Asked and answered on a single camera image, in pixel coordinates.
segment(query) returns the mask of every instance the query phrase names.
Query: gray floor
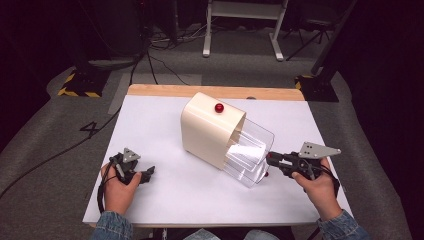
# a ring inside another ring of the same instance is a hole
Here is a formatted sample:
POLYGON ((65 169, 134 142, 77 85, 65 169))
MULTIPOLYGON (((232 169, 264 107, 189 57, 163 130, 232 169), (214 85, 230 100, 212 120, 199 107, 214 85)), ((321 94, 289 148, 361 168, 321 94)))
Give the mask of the gray floor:
MULTIPOLYGON (((196 76, 194 84, 294 88, 293 78, 310 73, 326 41, 312 44, 292 61, 277 62, 268 40, 269 31, 219 32, 212 37, 209 58, 202 57, 203 39, 173 50, 150 50, 150 54, 181 76, 196 76)), ((300 46, 295 33, 279 42, 285 55, 300 46)), ((182 84, 162 63, 152 63, 166 84, 182 84)), ((87 136, 79 131, 81 127, 92 121, 103 125, 111 117, 112 104, 119 105, 120 81, 128 76, 129 68, 111 73, 101 98, 57 96, 71 70, 51 80, 47 87, 51 100, 1 153, 0 190, 26 170, 78 143, 87 136)), ((134 82, 151 83, 146 77, 150 74, 146 58, 135 73, 134 82)), ((337 74, 332 84, 339 103, 309 105, 325 143, 343 151, 334 165, 355 218, 373 239, 411 239, 399 197, 361 130, 346 83, 337 74)), ((27 175, 6 193, 0 200, 1 239, 89 238, 93 229, 81 221, 115 121, 92 139, 27 175)), ((296 239, 306 239, 314 228, 295 226, 293 231, 296 239)), ((136 229, 135 239, 149 232, 136 229)))

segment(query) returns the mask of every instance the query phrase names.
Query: dark background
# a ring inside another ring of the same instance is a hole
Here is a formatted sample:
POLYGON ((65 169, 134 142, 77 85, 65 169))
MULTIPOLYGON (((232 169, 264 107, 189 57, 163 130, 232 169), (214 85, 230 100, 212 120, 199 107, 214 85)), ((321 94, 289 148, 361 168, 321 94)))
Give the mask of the dark background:
MULTIPOLYGON (((96 19, 93 5, 82 2, 96 19)), ((180 27, 204 21, 205 3, 179 0, 180 27)), ((64 23, 69 20, 76 27, 87 59, 110 59, 111 54, 77 1, 8 0, 0 9, 2 150, 49 100, 45 88, 50 79, 74 65, 69 46, 61 39, 64 23)), ((324 62, 324 68, 339 71, 348 83, 358 120, 401 198, 415 239, 424 236, 420 220, 424 121, 419 118, 424 107, 423 9, 416 1, 358 1, 324 62)), ((169 10, 151 18, 167 19, 169 10)), ((169 19, 165 22, 162 27, 172 37, 169 19)))

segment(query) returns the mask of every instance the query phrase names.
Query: human hand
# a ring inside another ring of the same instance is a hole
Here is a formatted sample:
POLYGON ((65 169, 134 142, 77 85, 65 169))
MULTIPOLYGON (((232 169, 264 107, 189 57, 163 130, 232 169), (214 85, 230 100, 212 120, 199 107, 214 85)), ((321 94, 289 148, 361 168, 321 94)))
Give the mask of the human hand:
MULTIPOLYGON (((321 159, 321 165, 330 169, 327 158, 321 159)), ((309 200, 314 204, 322 221, 327 221, 339 216, 342 213, 339 203, 334 194, 334 185, 331 176, 322 172, 321 176, 311 181, 300 173, 293 172, 292 177, 302 186, 309 200)))
MULTIPOLYGON (((102 176, 106 172, 107 165, 104 165, 101 170, 102 176)), ((137 189, 141 179, 141 172, 137 172, 128 185, 123 184, 116 176, 116 171, 113 166, 110 167, 108 176, 105 181, 105 211, 113 211, 124 215, 130 207, 135 190, 137 189)))

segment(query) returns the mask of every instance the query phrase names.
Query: sleeve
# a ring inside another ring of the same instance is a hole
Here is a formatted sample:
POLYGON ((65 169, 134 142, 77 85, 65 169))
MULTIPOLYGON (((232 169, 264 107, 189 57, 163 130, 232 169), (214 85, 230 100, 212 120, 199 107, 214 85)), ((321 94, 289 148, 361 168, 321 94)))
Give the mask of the sleeve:
POLYGON ((96 224, 91 240, 129 240, 133 235, 131 223, 115 212, 105 211, 96 224))
POLYGON ((368 233, 353 219, 346 210, 336 218, 328 221, 317 221, 324 239, 371 239, 368 233))

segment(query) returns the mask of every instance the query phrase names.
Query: wooden table edge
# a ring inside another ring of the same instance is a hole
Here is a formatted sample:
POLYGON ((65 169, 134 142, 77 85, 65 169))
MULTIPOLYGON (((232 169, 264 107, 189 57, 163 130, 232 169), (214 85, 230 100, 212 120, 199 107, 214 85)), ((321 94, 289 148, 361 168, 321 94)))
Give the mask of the wooden table edge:
POLYGON ((214 98, 305 101, 300 90, 288 88, 133 84, 128 88, 127 94, 139 96, 193 97, 197 92, 202 92, 214 98))

